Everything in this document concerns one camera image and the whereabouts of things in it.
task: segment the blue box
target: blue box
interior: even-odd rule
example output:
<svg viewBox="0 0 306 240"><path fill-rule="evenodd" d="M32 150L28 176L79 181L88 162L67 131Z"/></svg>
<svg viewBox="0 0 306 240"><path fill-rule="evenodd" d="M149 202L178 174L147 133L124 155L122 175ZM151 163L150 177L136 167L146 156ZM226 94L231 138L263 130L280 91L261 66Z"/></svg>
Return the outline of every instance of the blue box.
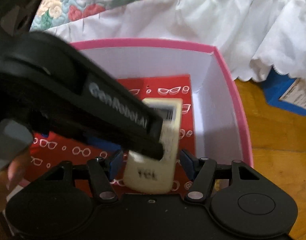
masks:
<svg viewBox="0 0 306 240"><path fill-rule="evenodd" d="M272 68L267 79L261 82L261 86L269 105L305 116L306 85L303 83L301 79L279 75Z"/></svg>

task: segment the digital display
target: digital display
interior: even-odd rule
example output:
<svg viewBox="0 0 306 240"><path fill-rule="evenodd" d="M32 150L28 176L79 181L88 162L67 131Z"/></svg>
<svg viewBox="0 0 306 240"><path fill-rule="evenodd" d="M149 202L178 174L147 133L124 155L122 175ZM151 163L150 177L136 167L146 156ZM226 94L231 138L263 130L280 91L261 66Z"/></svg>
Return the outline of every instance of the digital display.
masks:
<svg viewBox="0 0 306 240"><path fill-rule="evenodd" d="M173 119L173 115L175 114L174 108L171 107L171 106L159 106L159 107L152 107L152 108L164 120L172 120Z"/></svg>

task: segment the gray object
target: gray object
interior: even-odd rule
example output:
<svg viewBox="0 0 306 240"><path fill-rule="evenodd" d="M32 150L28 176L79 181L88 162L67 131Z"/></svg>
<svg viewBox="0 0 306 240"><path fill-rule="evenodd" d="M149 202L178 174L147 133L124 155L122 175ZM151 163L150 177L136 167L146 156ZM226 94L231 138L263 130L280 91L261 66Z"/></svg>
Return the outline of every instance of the gray object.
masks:
<svg viewBox="0 0 306 240"><path fill-rule="evenodd" d="M12 120L0 122L0 171L33 142L31 131Z"/></svg>

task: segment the wooden floor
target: wooden floor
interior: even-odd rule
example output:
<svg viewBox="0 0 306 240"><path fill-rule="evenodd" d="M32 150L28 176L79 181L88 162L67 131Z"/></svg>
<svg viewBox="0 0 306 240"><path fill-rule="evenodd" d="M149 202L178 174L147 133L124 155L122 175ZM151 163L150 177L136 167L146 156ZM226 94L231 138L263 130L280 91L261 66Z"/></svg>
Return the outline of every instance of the wooden floor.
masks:
<svg viewBox="0 0 306 240"><path fill-rule="evenodd" d="M268 106L261 89L236 81L244 105L257 171L296 201L298 219L290 233L306 240L306 117ZM4 240L0 229L0 240Z"/></svg>

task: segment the red flower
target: red flower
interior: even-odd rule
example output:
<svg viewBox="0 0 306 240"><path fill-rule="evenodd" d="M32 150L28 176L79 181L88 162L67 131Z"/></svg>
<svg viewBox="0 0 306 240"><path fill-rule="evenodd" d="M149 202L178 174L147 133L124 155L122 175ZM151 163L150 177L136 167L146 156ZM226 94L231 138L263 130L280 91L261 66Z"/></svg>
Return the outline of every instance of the red flower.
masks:
<svg viewBox="0 0 306 240"><path fill-rule="evenodd" d="M82 18L82 12L75 5L70 5L68 17L71 22L79 20Z"/></svg>
<svg viewBox="0 0 306 240"><path fill-rule="evenodd" d="M84 9L83 18L100 13L100 12L104 12L104 11L105 11L105 8L103 6L100 6L98 4L91 4Z"/></svg>

